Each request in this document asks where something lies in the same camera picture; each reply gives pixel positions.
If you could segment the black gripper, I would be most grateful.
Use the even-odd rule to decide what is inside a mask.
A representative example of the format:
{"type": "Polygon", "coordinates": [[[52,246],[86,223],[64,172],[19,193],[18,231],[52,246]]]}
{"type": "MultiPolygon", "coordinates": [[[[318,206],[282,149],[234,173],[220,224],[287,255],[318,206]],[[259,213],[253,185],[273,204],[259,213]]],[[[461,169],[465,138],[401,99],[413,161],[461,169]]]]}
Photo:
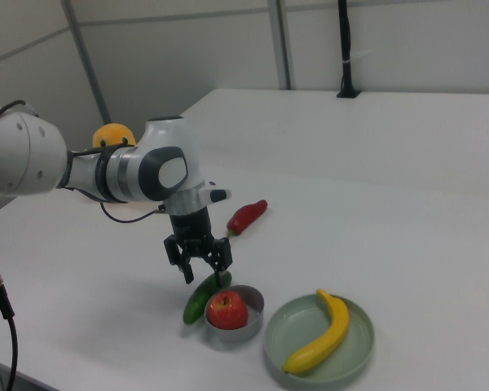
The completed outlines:
{"type": "Polygon", "coordinates": [[[227,237],[215,239],[211,232],[209,210],[204,207],[188,215],[170,215],[174,235],[164,240],[165,251],[172,266],[183,273],[186,284],[194,280],[191,256],[207,256],[205,261],[214,271],[216,284],[223,286],[224,275],[232,264],[231,245],[227,237]]]}

